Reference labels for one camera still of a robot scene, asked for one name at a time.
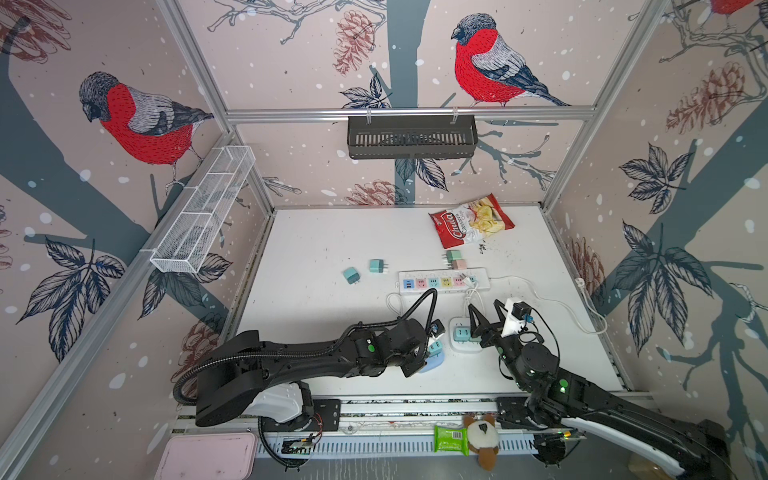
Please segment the red cassava chips bag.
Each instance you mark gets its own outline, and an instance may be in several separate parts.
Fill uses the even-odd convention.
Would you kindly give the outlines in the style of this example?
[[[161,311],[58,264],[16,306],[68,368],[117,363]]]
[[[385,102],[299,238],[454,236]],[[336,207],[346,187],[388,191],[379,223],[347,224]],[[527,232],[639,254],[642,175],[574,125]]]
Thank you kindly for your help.
[[[479,243],[515,224],[493,194],[429,215],[444,249]]]

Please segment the pink tray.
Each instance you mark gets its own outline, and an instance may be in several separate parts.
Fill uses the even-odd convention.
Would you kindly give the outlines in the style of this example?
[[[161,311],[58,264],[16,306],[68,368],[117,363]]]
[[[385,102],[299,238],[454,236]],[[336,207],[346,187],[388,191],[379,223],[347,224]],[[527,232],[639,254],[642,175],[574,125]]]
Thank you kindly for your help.
[[[154,479],[239,480],[252,472],[253,433],[179,435],[167,443]]]

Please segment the white long power strip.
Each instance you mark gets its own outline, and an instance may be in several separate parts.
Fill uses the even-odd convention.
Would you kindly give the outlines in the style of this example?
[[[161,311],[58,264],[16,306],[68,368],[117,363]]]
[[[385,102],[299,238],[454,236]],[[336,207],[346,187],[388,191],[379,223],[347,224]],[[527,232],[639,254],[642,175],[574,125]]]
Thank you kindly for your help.
[[[490,279],[485,268],[401,271],[397,288],[401,295],[422,294],[432,288],[439,293],[460,293],[472,288],[483,291],[490,289]]]

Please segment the green wet wipes pack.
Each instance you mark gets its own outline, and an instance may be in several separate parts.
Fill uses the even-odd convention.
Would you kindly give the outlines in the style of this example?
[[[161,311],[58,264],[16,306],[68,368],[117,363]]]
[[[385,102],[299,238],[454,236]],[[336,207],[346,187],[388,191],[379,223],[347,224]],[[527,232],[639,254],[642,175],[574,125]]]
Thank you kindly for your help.
[[[433,435],[434,452],[461,453],[469,455],[467,428],[448,428],[436,426]]]

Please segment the brown plush toy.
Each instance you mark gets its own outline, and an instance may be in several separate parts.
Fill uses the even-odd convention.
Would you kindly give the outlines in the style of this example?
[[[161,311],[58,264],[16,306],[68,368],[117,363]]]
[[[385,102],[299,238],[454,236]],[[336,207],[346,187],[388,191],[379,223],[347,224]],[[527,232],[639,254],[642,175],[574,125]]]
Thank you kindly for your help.
[[[500,447],[494,415],[486,413],[481,418],[465,415],[462,421],[466,429],[468,449],[478,456],[478,464],[483,470],[492,471],[496,466]]]

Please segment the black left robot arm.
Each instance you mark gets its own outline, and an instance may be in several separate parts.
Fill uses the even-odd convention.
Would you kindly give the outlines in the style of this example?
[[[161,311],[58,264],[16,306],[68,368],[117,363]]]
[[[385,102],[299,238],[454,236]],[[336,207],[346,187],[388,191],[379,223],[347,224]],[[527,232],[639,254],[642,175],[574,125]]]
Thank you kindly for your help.
[[[263,341],[257,330],[245,331],[182,374],[173,398],[196,409],[198,427],[211,427],[239,417],[258,395],[278,385],[320,377],[376,378],[389,368],[410,378],[427,364],[437,300],[437,290],[430,288],[396,319],[358,322],[324,342],[276,343]]]

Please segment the blue square power socket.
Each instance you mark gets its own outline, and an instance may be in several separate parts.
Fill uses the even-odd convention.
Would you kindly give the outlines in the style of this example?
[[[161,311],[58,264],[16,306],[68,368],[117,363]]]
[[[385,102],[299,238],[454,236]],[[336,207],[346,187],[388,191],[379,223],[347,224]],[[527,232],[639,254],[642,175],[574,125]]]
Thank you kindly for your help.
[[[420,374],[424,374],[428,371],[434,370],[441,366],[445,361],[445,352],[441,351],[437,354],[430,355],[426,359],[424,367],[419,371]]]

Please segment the white square power socket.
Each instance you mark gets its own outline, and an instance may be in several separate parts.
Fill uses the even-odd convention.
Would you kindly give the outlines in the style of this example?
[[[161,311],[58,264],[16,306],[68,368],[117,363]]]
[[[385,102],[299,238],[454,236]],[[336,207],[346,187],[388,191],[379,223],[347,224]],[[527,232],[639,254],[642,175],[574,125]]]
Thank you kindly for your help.
[[[448,335],[451,349],[462,354],[477,354],[482,351],[478,338],[473,338],[468,318],[455,317],[449,321]]]

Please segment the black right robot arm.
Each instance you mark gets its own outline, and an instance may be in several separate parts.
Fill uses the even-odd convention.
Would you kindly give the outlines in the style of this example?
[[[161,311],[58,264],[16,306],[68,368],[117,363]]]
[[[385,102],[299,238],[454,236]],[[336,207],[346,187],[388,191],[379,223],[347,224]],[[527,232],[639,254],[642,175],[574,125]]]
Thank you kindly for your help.
[[[614,395],[562,367],[560,350],[549,348],[535,329],[504,335],[509,320],[525,321],[527,303],[494,303],[491,323],[470,305],[470,334],[496,351],[521,395],[497,401],[498,419],[511,427],[544,432],[566,429],[593,434],[652,462],[675,479],[733,479],[724,428],[717,422],[691,423],[666,417]]]

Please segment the teal usb charger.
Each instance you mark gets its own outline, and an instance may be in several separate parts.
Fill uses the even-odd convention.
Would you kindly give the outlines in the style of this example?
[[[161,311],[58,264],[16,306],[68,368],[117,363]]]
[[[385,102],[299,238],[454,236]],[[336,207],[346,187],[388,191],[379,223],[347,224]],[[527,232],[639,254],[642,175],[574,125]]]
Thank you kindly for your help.
[[[388,265],[383,259],[371,259],[369,261],[369,272],[374,274],[383,274],[388,271]]]
[[[467,343],[469,337],[469,328],[465,326],[458,326],[453,331],[453,340],[457,343]]]
[[[348,284],[354,285],[360,281],[360,274],[354,267],[348,267],[343,271],[343,276]]]
[[[439,355],[443,351],[443,343],[440,340],[433,339],[429,344],[429,354]]]

